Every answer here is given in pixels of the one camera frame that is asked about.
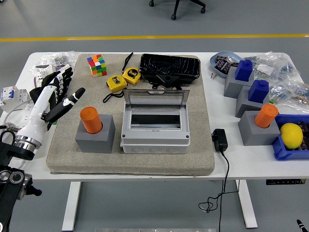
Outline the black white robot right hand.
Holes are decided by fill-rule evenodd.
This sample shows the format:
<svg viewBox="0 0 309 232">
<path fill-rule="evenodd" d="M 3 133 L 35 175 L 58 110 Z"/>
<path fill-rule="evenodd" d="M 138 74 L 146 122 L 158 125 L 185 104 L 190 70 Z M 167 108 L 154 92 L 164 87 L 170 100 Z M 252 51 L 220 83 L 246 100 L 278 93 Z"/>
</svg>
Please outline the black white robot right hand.
<svg viewBox="0 0 309 232">
<path fill-rule="evenodd" d="M 301 222 L 301 220 L 296 220 L 301 232 L 309 232 L 305 225 Z"/>
</svg>

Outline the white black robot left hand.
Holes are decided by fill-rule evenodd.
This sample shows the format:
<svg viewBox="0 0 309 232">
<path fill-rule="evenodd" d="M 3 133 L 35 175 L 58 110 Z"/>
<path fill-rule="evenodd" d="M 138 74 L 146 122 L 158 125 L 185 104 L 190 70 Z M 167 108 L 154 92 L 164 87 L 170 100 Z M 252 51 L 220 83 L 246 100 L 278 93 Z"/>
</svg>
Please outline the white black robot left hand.
<svg viewBox="0 0 309 232">
<path fill-rule="evenodd" d="M 40 148 L 44 134 L 51 125 L 64 116 L 82 97 L 85 92 L 83 87 L 67 96 L 72 75 L 72 67 L 68 66 L 47 75 L 40 87 L 30 91 L 34 106 L 27 124 L 16 134 L 15 146 L 29 146 L 33 150 Z"/>
</svg>

